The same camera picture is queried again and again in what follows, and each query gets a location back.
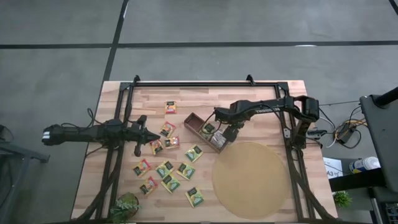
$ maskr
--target potted plant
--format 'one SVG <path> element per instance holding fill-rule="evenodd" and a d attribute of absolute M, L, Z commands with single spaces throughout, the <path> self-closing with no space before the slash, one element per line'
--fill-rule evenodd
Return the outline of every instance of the potted plant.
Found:
<path fill-rule="evenodd" d="M 127 220 L 133 217 L 138 209 L 138 198 L 133 193 L 126 193 L 116 200 L 116 204 L 111 208 L 111 221 L 113 223 L 126 223 Z"/>
<path fill-rule="evenodd" d="M 349 194 L 345 191 L 341 192 L 336 192 L 333 196 L 333 199 L 335 199 L 335 204 L 339 207 L 348 207 L 351 204 L 351 197 Z"/>

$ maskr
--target wooden box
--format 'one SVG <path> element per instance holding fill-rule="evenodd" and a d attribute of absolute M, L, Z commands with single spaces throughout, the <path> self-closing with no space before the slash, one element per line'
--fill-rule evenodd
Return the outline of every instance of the wooden box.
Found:
<path fill-rule="evenodd" d="M 198 136 L 201 140 L 203 140 L 207 145 L 209 145 L 212 149 L 214 149 L 217 153 L 220 153 L 225 146 L 228 144 L 228 141 L 225 141 L 223 146 L 219 149 L 216 146 L 214 146 L 211 142 L 209 142 L 207 139 L 205 139 L 200 133 L 200 128 L 204 125 L 205 121 L 201 119 L 198 115 L 195 113 L 191 113 L 184 121 L 184 126 L 190 130 L 193 134 Z"/>

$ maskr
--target wooden tabletop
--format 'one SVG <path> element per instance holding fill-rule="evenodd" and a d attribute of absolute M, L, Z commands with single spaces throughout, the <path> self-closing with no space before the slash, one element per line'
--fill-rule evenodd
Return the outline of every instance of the wooden tabletop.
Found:
<path fill-rule="evenodd" d="M 301 80 L 286 81 L 289 83 L 290 95 L 306 95 L 304 82 Z M 120 82 L 104 82 L 99 100 L 96 119 L 106 121 L 112 119 L 118 98 Z M 161 126 L 166 122 L 176 125 L 177 129 L 172 136 L 180 136 L 181 146 L 178 149 L 164 150 L 154 156 L 150 147 L 141 147 L 141 157 L 134 156 L 136 143 L 127 142 L 125 145 L 121 176 L 119 179 L 118 196 L 126 192 L 136 194 L 142 209 L 132 218 L 132 222 L 294 222 L 297 221 L 295 213 L 293 194 L 285 201 L 280 210 L 274 215 L 262 220 L 247 220 L 239 218 L 222 206 L 213 190 L 211 181 L 212 167 L 218 154 L 202 142 L 198 137 L 185 129 L 184 119 L 192 112 L 206 119 L 215 106 L 229 108 L 229 104 L 237 100 L 270 100 L 275 99 L 275 91 L 271 87 L 142 87 L 134 88 L 132 99 L 132 115 L 130 120 L 137 119 L 146 114 L 147 128 L 149 131 L 158 133 Z M 177 102 L 177 114 L 165 114 L 164 103 L 166 101 Z M 122 108 L 124 112 L 126 97 Z M 251 121 L 245 123 L 240 130 L 235 142 L 252 141 L 267 145 L 275 150 L 282 161 L 286 163 L 285 146 L 281 134 L 280 122 L 273 113 L 253 116 Z M 170 194 L 160 184 L 161 178 L 154 170 L 163 161 L 170 161 L 176 169 L 181 162 L 189 163 L 184 155 L 191 146 L 197 144 L 203 149 L 204 154 L 192 165 L 196 172 L 191 180 L 186 180 L 174 171 L 174 176 L 180 181 L 181 186 Z M 92 143 L 88 152 L 98 148 L 100 145 Z M 101 149 L 85 159 L 80 184 L 76 195 L 72 218 L 78 217 L 94 199 L 101 185 L 106 149 Z M 141 159 L 147 161 L 153 167 L 143 177 L 138 178 L 132 170 Z M 307 168 L 310 188 L 319 202 L 333 216 L 337 217 L 336 207 L 333 202 L 329 181 L 323 165 L 322 152 L 316 144 L 307 144 L 304 150 L 304 161 Z M 143 196 L 139 190 L 144 179 L 152 176 L 159 184 L 149 196 Z M 196 208 L 192 208 L 188 202 L 185 192 L 192 187 L 201 190 L 205 201 Z M 105 200 L 104 215 L 108 211 L 108 198 Z M 301 193 L 303 209 L 306 210 L 305 199 Z"/>

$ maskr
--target gray floor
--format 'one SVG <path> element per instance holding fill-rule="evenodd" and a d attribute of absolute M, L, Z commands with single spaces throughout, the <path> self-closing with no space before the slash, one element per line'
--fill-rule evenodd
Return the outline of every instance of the gray floor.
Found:
<path fill-rule="evenodd" d="M 0 0 L 0 44 L 111 43 L 121 3 Z M 394 40 L 397 20 L 387 0 L 133 0 L 120 42 Z M 42 130 L 87 124 L 108 55 L 109 49 L 0 50 L 0 123 L 16 144 L 51 154 L 48 164 L 31 166 L 13 223 L 68 220 L 86 144 L 45 147 Z M 110 80 L 301 79 L 310 96 L 334 103 L 394 88 L 397 64 L 398 46 L 119 49 Z M 339 123 L 356 106 L 323 109 Z M 375 155 L 362 133 L 357 148 L 336 144 L 323 155 Z M 370 222 L 363 211 L 339 210 L 339 216 Z"/>

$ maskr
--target round cork board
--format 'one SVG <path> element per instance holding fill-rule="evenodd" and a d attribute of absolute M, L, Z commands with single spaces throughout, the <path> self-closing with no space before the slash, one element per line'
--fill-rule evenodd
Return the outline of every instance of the round cork board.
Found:
<path fill-rule="evenodd" d="M 290 195 L 289 175 L 279 156 L 254 142 L 226 147 L 217 157 L 212 178 L 220 202 L 240 218 L 272 215 Z"/>

